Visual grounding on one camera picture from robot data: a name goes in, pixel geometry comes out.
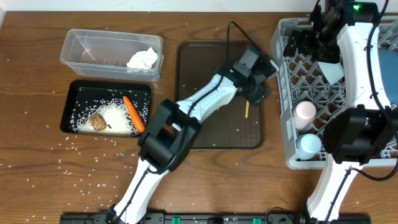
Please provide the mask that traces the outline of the orange carrot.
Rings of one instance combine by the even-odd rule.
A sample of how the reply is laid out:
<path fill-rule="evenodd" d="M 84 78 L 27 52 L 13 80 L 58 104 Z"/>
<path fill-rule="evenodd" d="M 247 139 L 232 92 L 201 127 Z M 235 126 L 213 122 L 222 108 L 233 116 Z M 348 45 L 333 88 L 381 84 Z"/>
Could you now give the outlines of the orange carrot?
<path fill-rule="evenodd" d="M 145 130 L 145 125 L 144 122 L 141 120 L 141 117 L 137 110 L 135 109 L 135 106 L 133 105 L 132 101 L 127 97 L 123 96 L 123 102 L 127 108 L 127 111 L 130 115 L 131 121 L 137 130 L 138 133 L 143 133 Z"/>

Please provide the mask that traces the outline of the brown food scrap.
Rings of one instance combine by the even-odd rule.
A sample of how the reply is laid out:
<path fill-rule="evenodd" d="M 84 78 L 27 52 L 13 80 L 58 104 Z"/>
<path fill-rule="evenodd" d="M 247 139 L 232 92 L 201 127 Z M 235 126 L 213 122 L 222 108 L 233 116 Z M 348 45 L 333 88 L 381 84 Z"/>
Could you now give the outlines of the brown food scrap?
<path fill-rule="evenodd" d="M 100 114 L 88 117 L 88 123 L 95 131 L 103 131 L 107 128 L 106 121 Z"/>

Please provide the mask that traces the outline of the light blue bowl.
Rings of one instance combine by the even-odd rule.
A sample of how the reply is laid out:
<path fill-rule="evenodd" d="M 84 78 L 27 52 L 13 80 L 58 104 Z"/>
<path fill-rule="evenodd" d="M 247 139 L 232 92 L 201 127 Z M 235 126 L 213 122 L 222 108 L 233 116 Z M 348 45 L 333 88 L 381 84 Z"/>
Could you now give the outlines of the light blue bowl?
<path fill-rule="evenodd" d="M 343 67 L 340 63 L 318 62 L 318 66 L 330 85 L 336 84 L 344 77 Z"/>

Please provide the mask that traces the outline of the dark blue plate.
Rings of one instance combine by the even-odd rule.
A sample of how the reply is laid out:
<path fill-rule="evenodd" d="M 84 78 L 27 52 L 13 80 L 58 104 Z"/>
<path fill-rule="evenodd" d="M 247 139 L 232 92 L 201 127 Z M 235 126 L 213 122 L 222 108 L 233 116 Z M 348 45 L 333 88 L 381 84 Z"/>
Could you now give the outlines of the dark blue plate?
<path fill-rule="evenodd" d="M 387 49 L 379 49 L 378 53 L 382 82 L 386 95 L 392 104 L 397 104 L 397 52 Z"/>

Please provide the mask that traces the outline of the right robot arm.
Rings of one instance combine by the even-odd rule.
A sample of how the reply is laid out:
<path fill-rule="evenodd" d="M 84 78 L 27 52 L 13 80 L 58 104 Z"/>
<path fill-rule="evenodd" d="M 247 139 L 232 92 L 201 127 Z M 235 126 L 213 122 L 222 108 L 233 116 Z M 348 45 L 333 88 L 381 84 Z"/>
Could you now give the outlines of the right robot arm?
<path fill-rule="evenodd" d="M 311 55 L 317 62 L 342 63 L 344 110 L 324 128 L 328 161 L 307 200 L 308 223 L 334 223 L 356 174 L 397 138 L 397 112 L 391 108 L 379 63 L 379 24 L 385 13 L 374 2 L 326 1 L 310 14 L 310 30 L 293 31 L 285 56 Z"/>

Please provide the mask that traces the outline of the white tissue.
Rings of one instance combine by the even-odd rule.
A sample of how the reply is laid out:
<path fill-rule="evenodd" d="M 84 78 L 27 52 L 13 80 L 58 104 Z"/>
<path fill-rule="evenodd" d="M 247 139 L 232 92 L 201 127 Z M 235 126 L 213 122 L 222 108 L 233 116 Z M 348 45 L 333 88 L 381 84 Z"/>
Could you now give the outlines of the white tissue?
<path fill-rule="evenodd" d="M 135 53 L 126 65 L 128 68 L 149 70 L 157 61 L 157 57 L 157 53 L 153 50 L 152 47 L 150 47 L 146 51 L 139 51 Z"/>

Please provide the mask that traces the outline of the pink cup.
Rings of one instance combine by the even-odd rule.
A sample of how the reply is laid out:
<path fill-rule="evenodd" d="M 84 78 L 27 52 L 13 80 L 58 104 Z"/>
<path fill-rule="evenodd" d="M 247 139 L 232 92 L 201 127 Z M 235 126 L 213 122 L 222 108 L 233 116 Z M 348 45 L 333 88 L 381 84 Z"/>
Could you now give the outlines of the pink cup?
<path fill-rule="evenodd" d="M 297 129 L 303 129 L 315 119 L 317 109 L 310 101 L 302 101 L 292 111 Z"/>

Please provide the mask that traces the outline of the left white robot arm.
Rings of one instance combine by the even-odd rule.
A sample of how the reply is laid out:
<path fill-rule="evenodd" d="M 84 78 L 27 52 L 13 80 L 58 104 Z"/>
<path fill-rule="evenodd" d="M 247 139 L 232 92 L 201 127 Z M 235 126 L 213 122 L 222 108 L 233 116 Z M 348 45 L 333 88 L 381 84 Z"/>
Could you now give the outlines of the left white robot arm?
<path fill-rule="evenodd" d="M 192 96 L 176 103 L 169 99 L 161 102 L 138 140 L 141 150 L 136 173 L 123 198 L 109 208 L 105 222 L 138 223 L 160 181 L 186 158 L 202 122 L 236 95 L 257 106 L 268 96 L 263 81 L 277 71 L 267 55 L 249 47 Z"/>

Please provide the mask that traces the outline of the light blue cup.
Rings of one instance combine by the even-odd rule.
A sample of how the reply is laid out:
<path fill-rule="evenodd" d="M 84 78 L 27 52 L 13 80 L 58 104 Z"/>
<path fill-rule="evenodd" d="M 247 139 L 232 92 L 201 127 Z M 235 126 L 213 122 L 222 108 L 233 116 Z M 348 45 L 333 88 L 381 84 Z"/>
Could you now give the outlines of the light blue cup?
<path fill-rule="evenodd" d="M 322 147 L 321 139 L 315 134 L 304 134 L 296 139 L 297 158 L 307 160 L 313 158 Z"/>

